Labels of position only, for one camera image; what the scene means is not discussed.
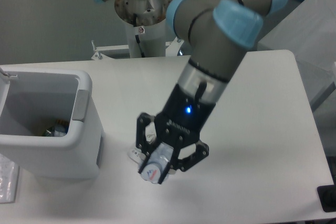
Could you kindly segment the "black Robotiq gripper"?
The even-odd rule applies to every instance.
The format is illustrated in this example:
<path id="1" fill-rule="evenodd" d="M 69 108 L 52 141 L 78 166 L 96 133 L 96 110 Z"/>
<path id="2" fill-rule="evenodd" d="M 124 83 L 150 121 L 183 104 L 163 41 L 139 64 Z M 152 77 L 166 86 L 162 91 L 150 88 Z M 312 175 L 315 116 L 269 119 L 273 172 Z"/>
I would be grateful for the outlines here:
<path id="1" fill-rule="evenodd" d="M 209 155 L 209 146 L 200 140 L 200 132 L 215 107 L 215 103 L 206 103 L 199 98 L 186 94 L 176 84 L 163 110 L 155 116 L 141 113 L 137 118 L 136 148 L 144 154 L 138 169 L 141 173 L 153 152 L 153 146 L 146 140 L 145 129 L 154 122 L 156 145 L 165 143 L 173 148 L 173 154 L 160 175 L 162 184 L 170 170 L 185 172 Z M 195 144 L 195 152 L 179 159 L 181 149 Z"/>

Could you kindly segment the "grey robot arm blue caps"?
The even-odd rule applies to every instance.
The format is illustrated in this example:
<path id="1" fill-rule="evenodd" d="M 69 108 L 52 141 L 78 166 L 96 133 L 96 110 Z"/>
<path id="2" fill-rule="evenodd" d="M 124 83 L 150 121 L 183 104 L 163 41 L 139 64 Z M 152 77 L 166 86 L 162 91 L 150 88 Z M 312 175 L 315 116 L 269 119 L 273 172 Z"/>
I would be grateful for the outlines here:
<path id="1" fill-rule="evenodd" d="M 288 0 L 172 0 L 165 19 L 193 52 L 163 110 L 141 113 L 136 147 L 139 174 L 161 184 L 209 155 L 200 132 L 238 66 L 255 44 L 263 18 Z"/>

